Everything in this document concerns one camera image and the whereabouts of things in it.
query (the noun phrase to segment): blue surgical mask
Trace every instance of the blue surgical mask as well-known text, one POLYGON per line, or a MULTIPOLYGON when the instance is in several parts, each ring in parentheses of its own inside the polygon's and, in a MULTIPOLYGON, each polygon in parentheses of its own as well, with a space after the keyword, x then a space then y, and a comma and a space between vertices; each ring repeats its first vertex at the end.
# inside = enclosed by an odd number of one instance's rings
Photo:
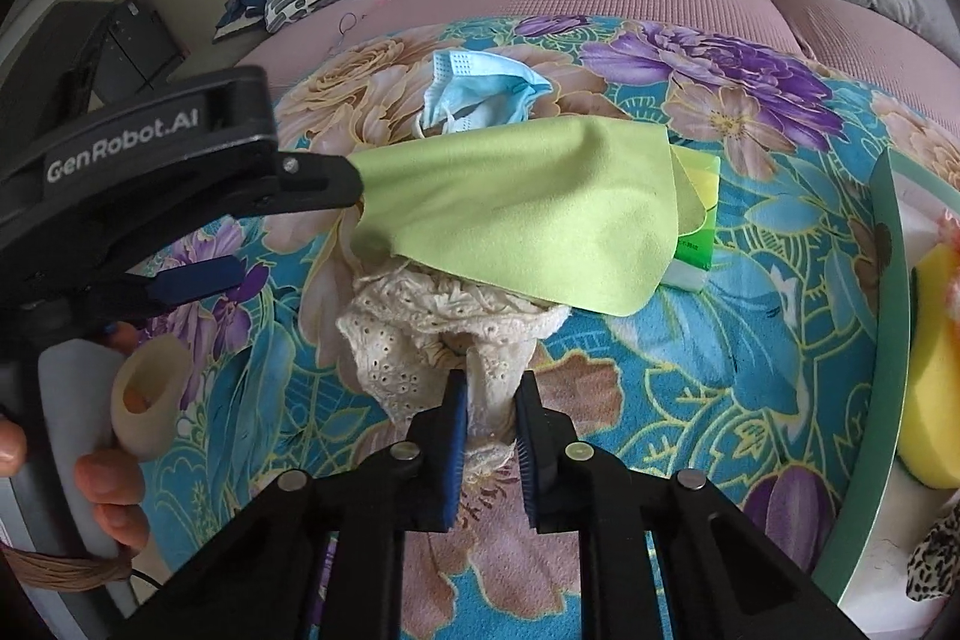
POLYGON ((492 52, 442 49, 433 53, 433 84, 424 94, 419 125, 446 121, 454 134, 527 119, 536 97, 553 90, 550 80, 512 58, 492 52))

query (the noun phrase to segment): yellow sponge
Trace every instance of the yellow sponge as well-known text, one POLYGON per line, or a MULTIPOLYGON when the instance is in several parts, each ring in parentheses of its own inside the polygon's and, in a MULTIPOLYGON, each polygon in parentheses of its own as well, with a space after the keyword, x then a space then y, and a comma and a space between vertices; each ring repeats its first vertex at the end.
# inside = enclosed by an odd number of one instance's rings
POLYGON ((917 265, 917 326, 898 452, 931 488, 960 487, 960 345, 946 306, 957 266, 960 255, 944 244, 917 265))

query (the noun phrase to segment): cream lace fabric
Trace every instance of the cream lace fabric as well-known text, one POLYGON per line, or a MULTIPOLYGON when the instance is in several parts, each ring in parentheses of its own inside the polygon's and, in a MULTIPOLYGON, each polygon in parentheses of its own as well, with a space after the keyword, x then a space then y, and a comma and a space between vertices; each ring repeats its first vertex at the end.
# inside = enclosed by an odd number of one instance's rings
POLYGON ((536 347, 570 308, 541 306, 402 259, 354 283, 337 320, 360 386, 405 434, 413 416, 443 401, 450 369, 467 372, 464 477, 499 469, 514 448, 512 399, 536 347))

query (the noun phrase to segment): black cable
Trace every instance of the black cable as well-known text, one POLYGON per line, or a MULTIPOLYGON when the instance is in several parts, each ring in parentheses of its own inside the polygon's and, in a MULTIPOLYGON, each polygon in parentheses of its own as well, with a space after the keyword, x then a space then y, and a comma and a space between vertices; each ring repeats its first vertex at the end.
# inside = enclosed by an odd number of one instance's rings
POLYGON ((147 575, 146 573, 142 573, 142 572, 139 571, 139 570, 131 570, 131 577, 132 577, 132 578, 139 578, 139 579, 141 579, 141 581, 144 582, 144 584, 149 584, 150 586, 152 586, 152 587, 155 588, 155 589, 160 589, 160 587, 161 587, 161 584, 160 584, 159 581, 155 581, 155 580, 154 580, 153 578, 151 578, 149 575, 147 575))

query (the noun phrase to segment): floral blanket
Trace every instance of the floral blanket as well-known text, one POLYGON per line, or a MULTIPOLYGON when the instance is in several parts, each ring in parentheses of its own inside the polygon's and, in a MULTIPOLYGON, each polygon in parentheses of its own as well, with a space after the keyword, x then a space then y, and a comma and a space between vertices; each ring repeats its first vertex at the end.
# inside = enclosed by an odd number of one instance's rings
MULTIPOLYGON (((706 289, 661 287, 624 319, 575 311, 533 365, 544 404, 583 437, 656 475, 703 469, 811 569, 870 401, 878 273, 866 183, 891 142, 955 183, 957 148, 894 98, 815 63, 587 17, 467 20, 349 49, 278 102, 282 146, 349 154, 408 138, 442 47, 491 49, 547 77, 535 118, 656 122, 671 142, 722 157, 706 289)), ((232 253, 247 265, 238 289, 148 329, 179 335, 195 359, 174 447, 146 467, 147 513, 172 567, 283 470, 328 475, 396 437, 334 325, 360 271, 358 217, 225 218, 151 261, 232 253)), ((405 585, 403 629, 416 640, 579 637, 576 539, 531 533, 515 465, 464 486, 452 533, 408 535, 405 585)))

